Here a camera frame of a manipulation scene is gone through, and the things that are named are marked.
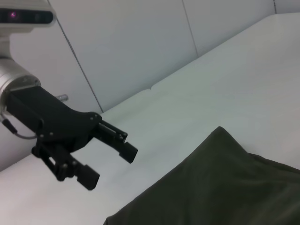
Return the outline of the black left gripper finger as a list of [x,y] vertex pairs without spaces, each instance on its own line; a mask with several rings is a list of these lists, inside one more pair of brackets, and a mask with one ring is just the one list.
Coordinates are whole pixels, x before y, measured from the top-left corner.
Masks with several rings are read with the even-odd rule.
[[76,177],[77,182],[87,190],[96,187],[100,175],[88,165],[76,160],[63,145],[37,141],[31,152],[45,163],[58,181]]
[[94,128],[94,137],[96,139],[115,149],[120,157],[131,164],[138,153],[138,149],[126,142],[127,136],[126,132],[104,120],[101,120]]

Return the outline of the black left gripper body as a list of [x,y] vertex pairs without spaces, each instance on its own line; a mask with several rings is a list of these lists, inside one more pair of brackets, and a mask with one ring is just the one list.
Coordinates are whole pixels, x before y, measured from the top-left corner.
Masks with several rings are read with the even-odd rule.
[[33,131],[42,143],[58,143],[69,152],[83,148],[100,123],[95,112],[69,108],[40,86],[13,90],[7,95],[6,110]]

